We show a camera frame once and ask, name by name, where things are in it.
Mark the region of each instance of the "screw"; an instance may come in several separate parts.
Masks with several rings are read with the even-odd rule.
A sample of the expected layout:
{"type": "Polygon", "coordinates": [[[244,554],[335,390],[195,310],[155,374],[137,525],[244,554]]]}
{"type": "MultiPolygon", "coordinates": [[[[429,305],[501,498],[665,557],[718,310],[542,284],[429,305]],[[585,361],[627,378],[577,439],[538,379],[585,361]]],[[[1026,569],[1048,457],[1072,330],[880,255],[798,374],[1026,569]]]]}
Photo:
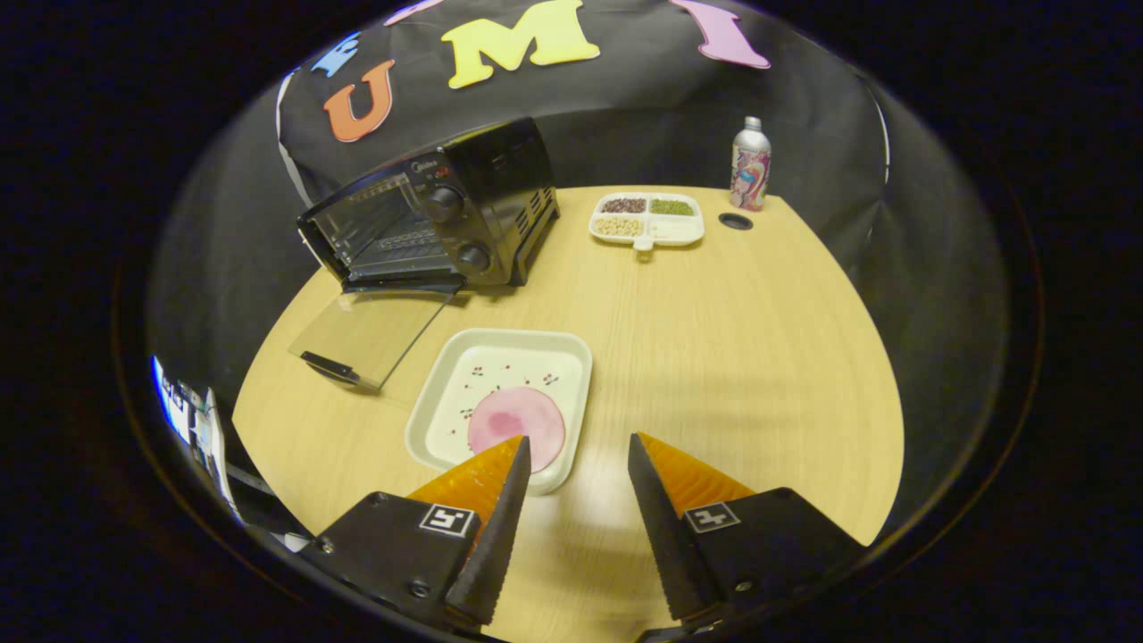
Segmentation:
{"type": "Polygon", "coordinates": [[[417,598],[424,598],[429,595],[429,586],[421,582],[419,580],[414,580],[409,584],[409,594],[417,598]]]}

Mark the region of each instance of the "beans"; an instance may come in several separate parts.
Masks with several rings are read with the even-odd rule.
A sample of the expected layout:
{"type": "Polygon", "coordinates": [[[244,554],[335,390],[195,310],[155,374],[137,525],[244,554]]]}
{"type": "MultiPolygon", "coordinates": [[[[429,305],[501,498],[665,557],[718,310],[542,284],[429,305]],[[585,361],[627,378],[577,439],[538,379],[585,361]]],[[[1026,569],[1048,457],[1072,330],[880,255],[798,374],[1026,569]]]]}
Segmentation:
{"type": "Polygon", "coordinates": [[[604,203],[604,211],[642,211],[647,199],[612,199],[604,203]]]}
{"type": "Polygon", "coordinates": [[[638,236],[642,234],[642,220],[630,216],[597,218],[593,227],[596,232],[609,236],[638,236]]]}
{"type": "Polygon", "coordinates": [[[655,214],[678,214],[681,216],[694,216],[695,210],[682,201],[668,201],[663,199],[652,199],[650,210],[655,214]]]}

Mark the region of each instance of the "letter m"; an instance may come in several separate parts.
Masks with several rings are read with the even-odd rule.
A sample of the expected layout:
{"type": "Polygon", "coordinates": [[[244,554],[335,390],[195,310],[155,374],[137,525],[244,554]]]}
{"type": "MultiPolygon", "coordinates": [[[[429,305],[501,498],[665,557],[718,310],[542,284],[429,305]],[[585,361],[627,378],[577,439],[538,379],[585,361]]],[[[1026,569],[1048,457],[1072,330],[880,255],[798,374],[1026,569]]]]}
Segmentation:
{"type": "Polygon", "coordinates": [[[480,54],[503,69],[517,70],[533,40],[536,51],[528,59],[536,65],[594,58],[599,47],[588,42],[576,17],[582,6],[581,0],[549,0],[528,7],[512,29],[480,18],[441,35],[442,42],[453,43],[456,57],[456,74],[448,86],[458,89],[491,78],[493,67],[480,61],[480,54]]]}

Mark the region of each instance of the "orange letter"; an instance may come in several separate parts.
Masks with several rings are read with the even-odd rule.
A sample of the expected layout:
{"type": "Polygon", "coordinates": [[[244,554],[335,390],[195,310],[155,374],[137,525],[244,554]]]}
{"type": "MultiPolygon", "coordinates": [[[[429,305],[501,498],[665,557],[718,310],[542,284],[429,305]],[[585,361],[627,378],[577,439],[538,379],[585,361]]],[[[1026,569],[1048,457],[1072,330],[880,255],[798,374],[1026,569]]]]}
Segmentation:
{"type": "Polygon", "coordinates": [[[361,77],[361,80],[369,85],[369,95],[373,96],[373,108],[363,118],[359,119],[353,115],[353,106],[350,104],[353,85],[342,87],[337,94],[326,101],[325,107],[329,112],[329,127],[338,140],[352,143],[377,129],[385,121],[389,108],[393,106],[393,96],[389,88],[389,67],[391,66],[393,66],[393,61],[385,61],[361,77]]]}

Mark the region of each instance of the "pink circle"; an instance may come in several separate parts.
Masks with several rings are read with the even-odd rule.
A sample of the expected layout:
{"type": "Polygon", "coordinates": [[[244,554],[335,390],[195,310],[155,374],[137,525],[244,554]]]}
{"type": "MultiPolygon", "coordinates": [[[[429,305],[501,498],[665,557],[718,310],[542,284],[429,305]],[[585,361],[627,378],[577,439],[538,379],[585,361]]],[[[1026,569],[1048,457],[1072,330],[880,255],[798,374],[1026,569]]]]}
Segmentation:
{"type": "Polygon", "coordinates": [[[552,399],[527,387],[498,391],[481,400],[469,420],[473,453],[518,435],[531,443],[533,474],[555,460],[563,449],[563,416],[552,399]]]}

